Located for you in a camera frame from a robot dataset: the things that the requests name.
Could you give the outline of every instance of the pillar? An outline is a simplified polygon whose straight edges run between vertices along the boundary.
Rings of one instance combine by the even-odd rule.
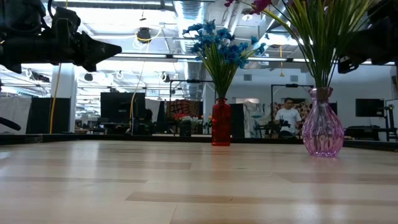
[[[51,79],[51,96],[55,94],[57,85],[59,66],[54,66]],[[61,71],[58,83],[57,98],[70,98],[69,111],[69,132],[75,131],[75,115],[76,115],[76,94],[77,94],[78,74],[75,73],[75,66],[72,63],[61,64]]]

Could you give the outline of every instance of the ceiling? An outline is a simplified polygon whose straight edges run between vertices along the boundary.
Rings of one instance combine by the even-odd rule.
[[[54,0],[53,7],[65,6],[65,0]],[[188,7],[196,7],[196,17],[192,14],[181,12]],[[267,43],[266,54],[270,57],[301,57],[300,51],[294,42],[289,41],[286,31],[275,22],[264,16],[253,15],[248,21],[243,20],[243,15],[248,7],[242,4],[224,6],[224,0],[198,1],[125,1],[125,0],[69,0],[68,8],[74,10],[81,18],[82,25],[79,31],[87,32],[92,38],[120,45],[125,53],[149,54],[189,54],[184,47],[190,43],[181,35],[182,24],[189,26],[199,20],[216,20],[217,28],[227,27],[236,36],[236,42],[250,42],[251,36],[259,38],[260,42]],[[142,44],[136,38],[140,27],[148,27],[151,37],[150,44]],[[5,84],[42,84],[36,80],[32,72],[44,77],[52,78],[53,66],[50,64],[24,64],[22,74],[12,73],[0,67],[0,78]],[[250,63],[247,69],[280,69],[280,63],[270,62],[268,65],[257,62]],[[303,68],[302,63],[285,63],[284,68]],[[123,61],[106,60],[97,65],[97,72],[91,73],[93,81],[85,80],[85,71],[76,68],[79,76],[78,86],[92,86],[92,88],[78,89],[78,111],[99,111],[99,96],[102,91],[109,91],[108,86],[113,86],[119,91],[134,91],[133,86],[150,87],[147,96],[154,99],[165,99],[169,96],[167,89],[170,84],[165,83],[160,77],[167,74],[171,79],[186,80],[187,78],[205,79],[204,72],[197,62],[151,62],[151,61]],[[189,98],[201,100],[203,85],[192,85],[185,82],[173,82],[176,88],[173,98]],[[49,96],[50,87],[8,87],[10,93],[25,93],[34,96]]]

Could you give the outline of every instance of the vase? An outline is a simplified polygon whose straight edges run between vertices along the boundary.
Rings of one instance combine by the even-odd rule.
[[[217,99],[213,106],[213,130],[211,144],[214,146],[229,146],[231,144],[231,106],[226,99]]]
[[[313,88],[309,91],[312,109],[303,126],[303,141],[312,156],[335,157],[344,141],[344,129],[329,105],[333,89]]]

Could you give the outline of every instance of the computer monitor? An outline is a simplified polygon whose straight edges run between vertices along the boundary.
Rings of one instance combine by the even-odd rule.
[[[133,93],[101,93],[101,117],[112,123],[128,123]],[[145,93],[136,93],[133,102],[134,119],[144,119]]]
[[[384,117],[384,100],[356,99],[357,117]]]

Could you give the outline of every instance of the pink glass vase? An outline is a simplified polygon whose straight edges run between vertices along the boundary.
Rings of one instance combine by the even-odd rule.
[[[217,99],[213,106],[213,129],[211,144],[214,146],[229,146],[231,144],[231,106],[226,104],[226,99]]]
[[[312,156],[335,157],[344,141],[344,129],[329,105],[333,89],[314,88],[309,91],[312,109],[303,126],[304,145]]]

